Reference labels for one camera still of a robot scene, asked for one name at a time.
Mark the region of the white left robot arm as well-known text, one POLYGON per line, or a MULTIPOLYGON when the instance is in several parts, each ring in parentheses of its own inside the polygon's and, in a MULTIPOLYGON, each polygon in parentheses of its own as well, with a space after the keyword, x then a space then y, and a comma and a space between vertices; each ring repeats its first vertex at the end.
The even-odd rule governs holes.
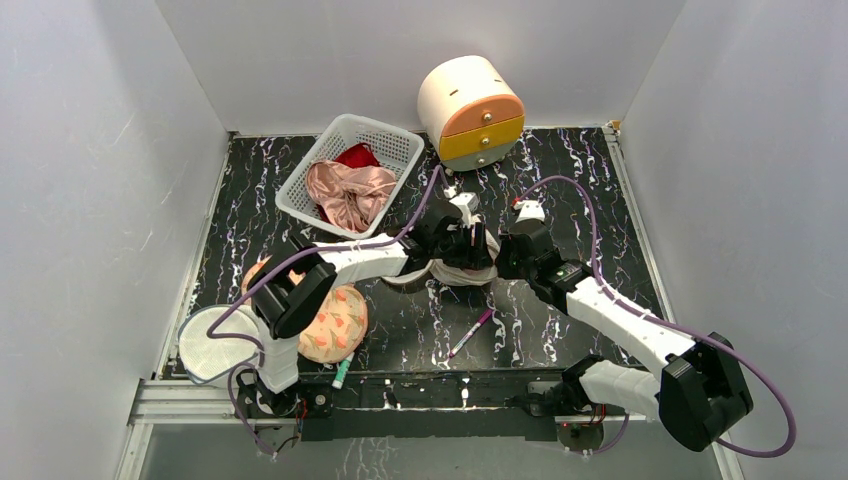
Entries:
POLYGON ((260 403, 275 416, 297 407, 299 337, 336 288, 373 278, 404 285, 437 265, 453 271, 460 284, 485 285, 497 275, 499 251, 480 217, 455 200, 437 202, 395 236, 339 243, 291 239, 257 272, 245 294, 263 345, 260 403))

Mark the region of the white mesh laundry bag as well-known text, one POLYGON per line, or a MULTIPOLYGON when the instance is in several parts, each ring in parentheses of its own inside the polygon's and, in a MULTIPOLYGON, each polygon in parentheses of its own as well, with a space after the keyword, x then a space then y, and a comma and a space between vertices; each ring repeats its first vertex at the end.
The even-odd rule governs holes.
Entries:
MULTIPOLYGON (((487 230, 487 244, 494 260, 494 266, 484 270, 467 270, 449 267, 441 260, 430 260, 424 266, 412 265, 405 268, 399 275, 383 276, 382 280, 390 285, 400 286, 415 283, 427 275, 449 286, 482 286, 490 283, 497 277, 495 259, 500 251, 500 245, 494 235, 487 230)), ((410 232, 402 242, 410 246, 410 232)))

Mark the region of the pink satin bra from bag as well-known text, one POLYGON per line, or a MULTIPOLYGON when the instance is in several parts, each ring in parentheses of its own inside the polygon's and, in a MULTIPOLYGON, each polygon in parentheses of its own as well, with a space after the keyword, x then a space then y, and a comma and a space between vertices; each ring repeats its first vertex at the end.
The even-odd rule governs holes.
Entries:
POLYGON ((385 208, 389 196, 397 185, 395 174, 379 166, 351 168, 345 182, 348 191, 354 232, 364 232, 385 208))

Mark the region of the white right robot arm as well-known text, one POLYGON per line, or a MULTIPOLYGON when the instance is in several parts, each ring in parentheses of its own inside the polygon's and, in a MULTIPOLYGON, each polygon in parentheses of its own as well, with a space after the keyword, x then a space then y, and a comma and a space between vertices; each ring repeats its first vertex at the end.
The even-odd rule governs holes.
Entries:
POLYGON ((599 404, 615 405, 660 421, 679 444, 699 452, 753 410, 740 364, 721 335, 695 340, 649 322, 627 301, 614 301, 588 265, 560 254, 540 220, 515 223, 500 242, 501 278, 526 281, 540 300, 598 330, 640 363, 624 367, 588 355, 547 390, 529 389, 525 405, 532 414, 587 414, 599 404))

